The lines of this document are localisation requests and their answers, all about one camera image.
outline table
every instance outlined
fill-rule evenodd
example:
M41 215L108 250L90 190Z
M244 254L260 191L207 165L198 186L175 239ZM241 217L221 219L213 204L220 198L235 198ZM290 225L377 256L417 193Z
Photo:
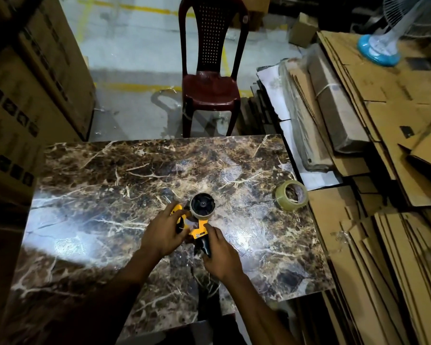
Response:
M273 200L295 178L279 135L55 144L45 156L6 306L12 343L38 343L127 263L167 199L198 192L213 196L210 223L265 299L334 285L310 209L285 212ZM196 280L207 276L193 245L179 247L151 273L119 339L196 321ZM219 292L222 312L234 312Z

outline fan grille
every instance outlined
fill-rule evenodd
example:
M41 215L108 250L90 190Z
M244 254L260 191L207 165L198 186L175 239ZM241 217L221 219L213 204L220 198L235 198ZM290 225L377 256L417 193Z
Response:
M383 11L388 24L394 27L394 25L396 25L419 1L420 0L384 0ZM405 36L416 38L431 37L431 0L426 0L426 2L428 3L426 10L410 26Z

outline person's right hand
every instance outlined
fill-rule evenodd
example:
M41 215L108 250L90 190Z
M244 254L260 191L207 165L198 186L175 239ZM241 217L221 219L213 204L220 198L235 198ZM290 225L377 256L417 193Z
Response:
M239 254L233 246L223 237L222 231L210 224L204 225L208 231L209 245L212 257L203 255L204 267L217 277L223 284L242 275L243 268Z

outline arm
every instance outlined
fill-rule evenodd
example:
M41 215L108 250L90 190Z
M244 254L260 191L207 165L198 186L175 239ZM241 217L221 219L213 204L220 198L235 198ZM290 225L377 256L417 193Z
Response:
M223 237L219 228L206 224L212 258L203 257L207 271L228 289L246 325L253 345L294 345L292 334L285 329L276 313L260 297L243 273L236 249Z
M175 205L170 203L150 222L141 248L127 265L103 289L73 309L51 331L46 344L115 344L148 275L188 235L189 230L176 234L177 219L186 211L176 211L171 216Z

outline maroon plastic chair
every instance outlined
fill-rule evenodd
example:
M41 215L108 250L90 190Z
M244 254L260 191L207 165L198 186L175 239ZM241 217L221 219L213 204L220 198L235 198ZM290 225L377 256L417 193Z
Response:
M198 65L196 75L187 72L185 17L190 7L198 27ZM222 48L228 26L239 13L241 35L230 77L220 76ZM195 110L231 111L227 136L235 127L241 108L236 76L249 32L249 17L242 0L182 0L179 6L182 50L183 137L190 137Z

